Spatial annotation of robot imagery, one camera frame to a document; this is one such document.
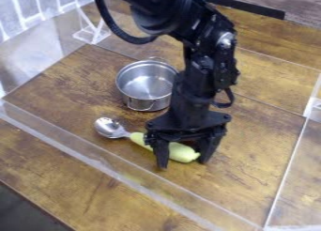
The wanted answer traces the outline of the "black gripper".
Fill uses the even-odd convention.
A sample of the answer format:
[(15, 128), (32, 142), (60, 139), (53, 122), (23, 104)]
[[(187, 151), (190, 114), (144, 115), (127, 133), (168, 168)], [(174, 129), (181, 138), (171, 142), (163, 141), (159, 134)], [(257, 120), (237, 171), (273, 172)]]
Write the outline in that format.
[(174, 78), (168, 111), (147, 122), (144, 141), (152, 147), (156, 166), (166, 170), (170, 143), (193, 141), (205, 164), (226, 135), (231, 117), (210, 109), (229, 108), (234, 102), (231, 86), (239, 71), (226, 61), (218, 64), (187, 64)]

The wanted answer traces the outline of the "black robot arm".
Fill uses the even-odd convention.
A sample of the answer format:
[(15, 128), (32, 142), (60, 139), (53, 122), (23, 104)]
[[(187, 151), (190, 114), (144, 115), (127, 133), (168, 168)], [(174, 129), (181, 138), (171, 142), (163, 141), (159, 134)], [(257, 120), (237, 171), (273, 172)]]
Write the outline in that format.
[(124, 0), (146, 38), (128, 35), (114, 22), (104, 0), (94, 0), (111, 32), (126, 42), (146, 44), (168, 35), (183, 43), (186, 68), (175, 75), (168, 111), (146, 125), (146, 144), (151, 146), (156, 166), (164, 169), (170, 143), (193, 141), (205, 163), (226, 134), (231, 116), (210, 110), (227, 108), (214, 100), (225, 92), (233, 96), (239, 71), (235, 67), (235, 30), (231, 21), (206, 0)]

